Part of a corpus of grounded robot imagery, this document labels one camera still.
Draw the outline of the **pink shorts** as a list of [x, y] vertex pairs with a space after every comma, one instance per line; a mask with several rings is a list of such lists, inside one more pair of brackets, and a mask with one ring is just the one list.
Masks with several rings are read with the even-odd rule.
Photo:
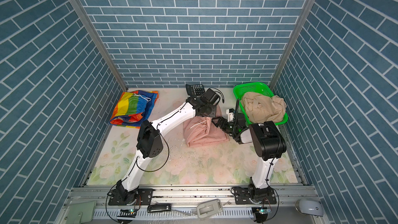
[[229, 136], [212, 123], [211, 117], [196, 116], [183, 123], [183, 138], [190, 148], [228, 142]]

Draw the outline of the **green plastic basket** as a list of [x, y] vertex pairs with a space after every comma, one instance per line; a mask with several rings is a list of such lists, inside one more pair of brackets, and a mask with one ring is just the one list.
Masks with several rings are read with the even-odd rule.
[[[252, 122], [248, 119], [246, 112], [243, 108], [242, 102], [241, 102], [242, 97], [246, 92], [256, 92], [256, 93], [261, 93], [266, 96], [275, 96], [275, 95], [266, 84], [260, 83], [260, 82], [247, 83], [247, 84], [242, 84], [242, 85], [238, 85], [238, 86], [234, 87], [233, 93], [234, 93], [235, 97], [240, 100], [239, 106], [240, 106], [243, 114], [245, 115], [245, 119], [248, 124], [252, 124]], [[283, 121], [275, 123], [275, 124], [281, 125], [281, 124], [286, 123], [287, 120], [288, 120], [288, 114], [285, 113]]]

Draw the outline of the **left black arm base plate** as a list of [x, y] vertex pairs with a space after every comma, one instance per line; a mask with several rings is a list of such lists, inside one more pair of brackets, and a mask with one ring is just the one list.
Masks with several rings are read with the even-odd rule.
[[108, 205], [150, 205], [153, 196], [153, 189], [143, 188], [136, 189], [132, 192], [122, 195], [117, 189], [112, 189], [107, 196]]

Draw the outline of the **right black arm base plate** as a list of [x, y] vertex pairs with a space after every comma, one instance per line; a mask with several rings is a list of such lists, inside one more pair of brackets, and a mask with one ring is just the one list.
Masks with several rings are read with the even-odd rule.
[[276, 193], [274, 189], [270, 187], [263, 189], [232, 187], [230, 192], [234, 197], [235, 204], [237, 205], [263, 203], [272, 205], [277, 203]]

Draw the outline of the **rainbow striped shorts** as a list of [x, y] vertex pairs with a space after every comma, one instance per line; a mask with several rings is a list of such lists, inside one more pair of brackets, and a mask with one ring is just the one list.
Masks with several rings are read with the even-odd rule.
[[109, 123], [127, 128], [140, 128], [151, 115], [158, 97], [157, 91], [122, 92]]

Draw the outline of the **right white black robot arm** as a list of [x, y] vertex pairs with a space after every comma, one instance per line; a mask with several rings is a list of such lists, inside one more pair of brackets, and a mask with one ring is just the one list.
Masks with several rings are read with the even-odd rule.
[[270, 180], [276, 162], [287, 150], [286, 142], [273, 121], [239, 125], [237, 117], [228, 121], [215, 117], [211, 122], [239, 144], [252, 143], [258, 162], [248, 186], [252, 196], [265, 194], [271, 188]]

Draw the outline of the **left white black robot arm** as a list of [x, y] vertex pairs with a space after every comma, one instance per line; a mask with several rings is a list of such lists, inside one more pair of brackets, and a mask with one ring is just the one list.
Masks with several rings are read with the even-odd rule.
[[141, 178], [150, 161], [158, 156], [166, 143], [164, 136], [183, 122], [199, 117], [214, 117], [218, 102], [212, 102], [203, 97], [191, 96], [185, 103], [169, 114], [154, 120], [146, 120], [141, 124], [137, 137], [136, 153], [130, 168], [123, 179], [119, 180], [112, 193], [122, 201], [132, 202], [139, 188]]

